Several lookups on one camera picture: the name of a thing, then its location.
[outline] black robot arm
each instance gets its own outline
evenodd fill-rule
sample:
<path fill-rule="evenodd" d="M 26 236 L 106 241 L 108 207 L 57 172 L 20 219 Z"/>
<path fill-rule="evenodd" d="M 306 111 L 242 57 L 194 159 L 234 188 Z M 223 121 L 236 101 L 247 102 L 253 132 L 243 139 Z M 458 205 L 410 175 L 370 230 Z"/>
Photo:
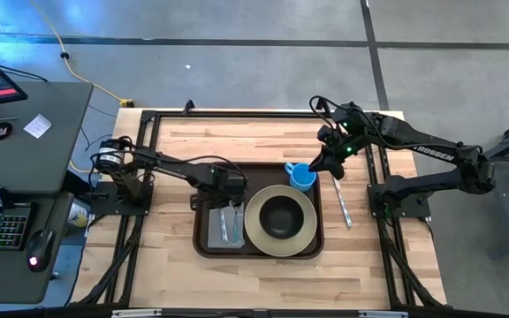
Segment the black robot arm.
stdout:
<path fill-rule="evenodd" d="M 125 154 L 133 160 L 124 163 Z M 237 207 L 244 200 L 247 179 L 240 171 L 232 171 L 212 163 L 190 163 L 155 152 L 148 147 L 136 147 L 127 138 L 103 141 L 96 154 L 95 168 L 111 176 L 118 188 L 121 200 L 135 202 L 143 199 L 147 185 L 134 172 L 153 170 L 175 178 L 184 179 L 200 190 L 201 197 L 193 195 L 190 206 L 207 202 L 210 208 L 222 208 L 230 204 Z"/>
<path fill-rule="evenodd" d="M 323 145 L 319 156 L 310 164 L 311 171 L 328 170 L 341 179 L 345 175 L 342 166 L 345 159 L 374 144 L 393 150 L 411 149 L 457 166 L 457 170 L 417 178 L 390 176 L 377 194 L 390 208 L 397 208 L 399 202 L 411 193 L 458 188 L 466 193 L 482 194 L 493 189 L 494 165 L 480 146 L 468 146 L 418 132 L 409 123 L 395 117 L 365 113 L 353 102 L 333 105 L 336 109 L 331 118 L 335 126 L 324 125 L 317 133 L 317 139 Z"/>

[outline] black bowl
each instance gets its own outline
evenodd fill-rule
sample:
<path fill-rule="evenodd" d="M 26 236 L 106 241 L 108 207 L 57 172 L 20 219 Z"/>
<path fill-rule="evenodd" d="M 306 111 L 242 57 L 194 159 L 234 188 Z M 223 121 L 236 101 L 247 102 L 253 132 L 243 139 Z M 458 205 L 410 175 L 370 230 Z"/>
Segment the black bowl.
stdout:
<path fill-rule="evenodd" d="M 264 202 L 259 218 L 262 229 L 275 239 L 293 237 L 304 224 L 304 213 L 300 204 L 284 195 L 272 197 Z"/>

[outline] brown tray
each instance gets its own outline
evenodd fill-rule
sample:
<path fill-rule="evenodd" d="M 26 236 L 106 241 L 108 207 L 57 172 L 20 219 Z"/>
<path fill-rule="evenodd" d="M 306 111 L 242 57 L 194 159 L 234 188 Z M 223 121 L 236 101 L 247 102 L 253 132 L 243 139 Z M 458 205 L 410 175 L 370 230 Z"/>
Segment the brown tray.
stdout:
<path fill-rule="evenodd" d="M 219 163 L 225 168 L 231 165 Z M 237 163 L 248 178 L 248 188 L 245 193 L 245 208 L 251 198 L 260 190 L 273 185 L 290 185 L 290 175 L 284 170 L 284 163 Z M 317 214 L 317 230 L 309 245 L 298 254 L 287 259 L 307 260 L 316 257 L 323 249 L 323 218 L 321 194 L 319 191 L 319 176 L 312 187 L 304 192 L 315 207 Z M 197 253 L 207 258 L 277 258 L 263 253 L 256 248 L 243 227 L 245 245 L 241 248 L 208 248 L 209 210 L 200 205 L 194 215 L 194 235 L 192 241 Z"/>

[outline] concrete floor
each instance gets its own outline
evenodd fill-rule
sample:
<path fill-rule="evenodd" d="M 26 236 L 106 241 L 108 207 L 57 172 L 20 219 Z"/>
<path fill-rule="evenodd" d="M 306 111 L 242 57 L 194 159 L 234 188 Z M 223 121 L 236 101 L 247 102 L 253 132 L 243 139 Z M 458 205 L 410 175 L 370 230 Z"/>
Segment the concrete floor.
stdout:
<path fill-rule="evenodd" d="M 354 100 L 378 110 L 358 0 L 51 0 L 38 1 L 63 35 L 105 38 L 317 40 L 328 47 L 71 44 L 72 66 L 138 107 L 305 109 L 311 95 Z M 509 43 L 509 0 L 368 0 L 377 41 Z M 50 35 L 27 0 L 0 0 L 8 35 Z M 74 81 L 55 44 L 0 38 L 0 64 Z M 488 148 L 509 128 L 509 50 L 379 49 L 391 110 L 416 129 Z M 92 106 L 118 104 L 95 90 Z M 88 110 L 89 139 L 110 133 L 114 118 Z M 80 137 L 73 160 L 89 165 Z M 449 169 L 415 157 L 419 174 Z M 429 199 L 437 258 L 450 305 L 509 314 L 509 258 L 492 261 L 502 243 L 491 195 L 451 191 Z"/>

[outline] butcher block tabletop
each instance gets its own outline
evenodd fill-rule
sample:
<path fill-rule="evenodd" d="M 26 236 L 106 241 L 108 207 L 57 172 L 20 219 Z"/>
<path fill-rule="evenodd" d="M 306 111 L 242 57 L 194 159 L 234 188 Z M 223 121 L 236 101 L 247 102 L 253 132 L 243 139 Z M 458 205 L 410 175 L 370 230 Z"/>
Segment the butcher block tabletop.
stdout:
<path fill-rule="evenodd" d="M 121 109 L 113 137 L 129 135 L 136 140 L 142 111 Z M 403 118 L 401 111 L 384 113 Z M 167 117 L 161 121 L 156 150 L 180 159 L 220 155 L 235 162 L 310 163 L 320 150 L 315 136 L 322 125 L 320 119 L 301 118 Z M 150 132 L 148 129 L 145 145 Z M 392 174 L 416 175 L 410 151 L 388 150 L 388 158 Z M 314 259 L 303 261 L 207 259 L 198 255 L 192 244 L 194 213 L 189 207 L 189 196 L 195 190 L 183 180 L 156 173 L 130 306 L 389 308 L 378 230 L 368 212 L 364 149 L 347 158 L 344 166 L 341 192 L 353 227 L 346 227 L 331 175 L 319 172 L 325 245 Z M 382 182 L 382 172 L 377 174 Z M 110 265 L 119 219 L 106 216 L 90 228 L 72 301 L 86 296 Z M 416 219 L 402 219 L 401 223 L 410 267 L 444 303 L 429 230 Z M 125 269 L 126 261 L 120 270 L 116 297 L 121 294 Z M 395 275 L 400 299 L 404 299 L 401 274 L 396 270 Z"/>

